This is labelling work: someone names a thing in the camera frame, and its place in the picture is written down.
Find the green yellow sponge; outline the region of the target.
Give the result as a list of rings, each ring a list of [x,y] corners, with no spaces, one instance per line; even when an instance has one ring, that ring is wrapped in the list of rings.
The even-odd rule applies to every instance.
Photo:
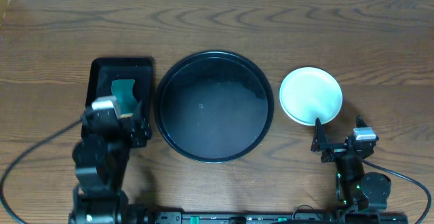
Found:
[[[134,85],[134,79],[118,79],[112,82],[111,92],[118,101],[122,117],[133,115],[138,106],[134,97]]]

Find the green plate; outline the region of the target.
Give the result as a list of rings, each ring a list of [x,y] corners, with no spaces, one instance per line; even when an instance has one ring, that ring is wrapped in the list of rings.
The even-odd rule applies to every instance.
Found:
[[[289,118],[304,126],[314,126],[316,119],[326,124],[340,113],[343,95],[339,83],[328,72],[302,67],[283,79],[279,102]]]

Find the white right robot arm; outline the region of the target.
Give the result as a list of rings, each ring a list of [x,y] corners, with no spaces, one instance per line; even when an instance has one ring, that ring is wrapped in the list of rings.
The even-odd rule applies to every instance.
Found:
[[[378,136],[358,116],[356,127],[343,143],[329,143],[320,119],[315,120],[312,151],[321,152],[323,163],[336,165],[336,197],[344,207],[336,218],[344,223],[349,215],[378,214],[387,208],[391,180],[377,172],[366,173],[363,160],[374,153]]]

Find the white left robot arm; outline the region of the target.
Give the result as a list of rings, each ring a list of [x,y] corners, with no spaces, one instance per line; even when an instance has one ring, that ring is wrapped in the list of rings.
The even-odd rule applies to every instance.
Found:
[[[152,211],[144,204],[130,204],[122,190],[133,148],[145,147],[151,138],[148,108],[122,116],[117,107],[88,107],[81,116],[82,140],[73,150],[74,207],[69,223],[329,223],[324,212],[312,210],[283,214],[191,213]]]

